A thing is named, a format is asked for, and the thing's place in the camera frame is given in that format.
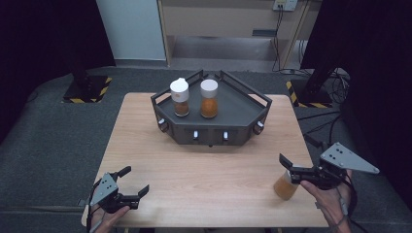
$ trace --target black tray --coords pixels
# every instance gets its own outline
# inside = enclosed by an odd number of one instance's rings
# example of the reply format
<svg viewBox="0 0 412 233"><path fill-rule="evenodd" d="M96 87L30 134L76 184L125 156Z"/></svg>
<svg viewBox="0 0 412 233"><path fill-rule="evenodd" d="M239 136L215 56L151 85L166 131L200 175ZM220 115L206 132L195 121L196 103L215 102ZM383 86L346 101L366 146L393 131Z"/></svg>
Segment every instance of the black tray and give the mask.
<svg viewBox="0 0 412 233"><path fill-rule="evenodd" d="M218 114L205 118L200 114L200 83L206 79L218 82ZM189 114L176 116L170 88L152 96L154 114L161 131L178 144L243 145L252 132L260 134L272 100L231 74L204 75L203 70L188 76Z"/></svg>

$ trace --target black stand base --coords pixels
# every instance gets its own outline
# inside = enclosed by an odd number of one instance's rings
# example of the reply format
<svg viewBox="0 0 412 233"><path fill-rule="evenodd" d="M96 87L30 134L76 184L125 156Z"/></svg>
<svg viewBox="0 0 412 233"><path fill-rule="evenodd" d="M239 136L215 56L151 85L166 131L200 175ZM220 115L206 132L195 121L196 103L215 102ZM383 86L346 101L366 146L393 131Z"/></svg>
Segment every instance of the black stand base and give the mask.
<svg viewBox="0 0 412 233"><path fill-rule="evenodd" d="M321 88L316 95L308 96L304 94L306 83L307 81L305 80L291 80L287 82L287 87L294 106L305 108L332 107L332 100L323 88Z"/></svg>
<svg viewBox="0 0 412 233"><path fill-rule="evenodd" d="M88 79L91 83L91 88L88 90L80 88L76 80L74 80L64 94L63 102L98 103L102 100L112 79L107 76L88 76Z"/></svg>

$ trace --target wooden tabletop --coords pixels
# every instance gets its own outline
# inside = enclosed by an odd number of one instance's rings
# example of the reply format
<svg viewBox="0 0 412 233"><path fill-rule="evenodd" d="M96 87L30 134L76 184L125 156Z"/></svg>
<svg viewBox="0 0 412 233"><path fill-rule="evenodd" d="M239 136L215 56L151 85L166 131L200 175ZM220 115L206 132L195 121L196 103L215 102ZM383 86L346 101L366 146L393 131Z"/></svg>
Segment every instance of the wooden tabletop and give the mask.
<svg viewBox="0 0 412 233"><path fill-rule="evenodd" d="M120 193L150 185L139 209L120 227L320 227L327 226L315 199L302 187L289 201L273 184L291 162L312 162L288 96L273 99L264 130L243 146L178 145L157 128L151 93L124 97L96 180L125 166ZM82 224L86 225L86 214Z"/></svg>

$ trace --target human hand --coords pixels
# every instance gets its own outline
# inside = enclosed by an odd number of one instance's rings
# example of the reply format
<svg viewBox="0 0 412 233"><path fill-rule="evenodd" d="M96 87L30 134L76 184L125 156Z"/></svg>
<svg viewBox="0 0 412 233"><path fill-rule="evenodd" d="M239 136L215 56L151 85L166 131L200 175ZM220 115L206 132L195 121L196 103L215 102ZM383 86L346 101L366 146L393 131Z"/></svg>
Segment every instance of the human hand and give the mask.
<svg viewBox="0 0 412 233"><path fill-rule="evenodd" d="M91 227L94 227L101 220L100 225L94 231L95 233L109 233L118 220L123 217L130 207L125 206L120 208L113 214L106 213L98 205L95 205L92 209L93 217L91 218Z"/></svg>
<svg viewBox="0 0 412 233"><path fill-rule="evenodd" d="M352 171L348 170L348 176L352 176ZM321 190L307 181L300 182L312 196L315 197L318 207L325 216L327 224L332 227L332 232L351 232L349 222L342 212L340 198L345 200L345 204L349 207L351 202L351 188L342 183L337 188L330 190Z"/></svg>

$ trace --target yellow and black hazard tape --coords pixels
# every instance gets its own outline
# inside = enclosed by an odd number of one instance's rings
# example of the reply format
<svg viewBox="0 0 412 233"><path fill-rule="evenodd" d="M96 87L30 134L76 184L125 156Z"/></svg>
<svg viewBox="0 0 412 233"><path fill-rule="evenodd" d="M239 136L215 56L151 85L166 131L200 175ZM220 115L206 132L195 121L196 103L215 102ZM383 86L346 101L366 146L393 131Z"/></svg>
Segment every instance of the yellow and black hazard tape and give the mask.
<svg viewBox="0 0 412 233"><path fill-rule="evenodd" d="M297 99L296 93L294 92L293 86L291 82L287 82L286 86L288 87L289 95L291 96L292 103L295 107L302 107L302 108L332 108L331 104L328 103L299 103Z"/></svg>
<svg viewBox="0 0 412 233"><path fill-rule="evenodd" d="M100 94L97 98L64 98L63 103L74 103L74 104L83 104L83 103L98 103L103 99L103 96L106 94L107 89L109 88L109 84L112 81L112 78L107 78L106 82L102 86L102 89L100 90Z"/></svg>

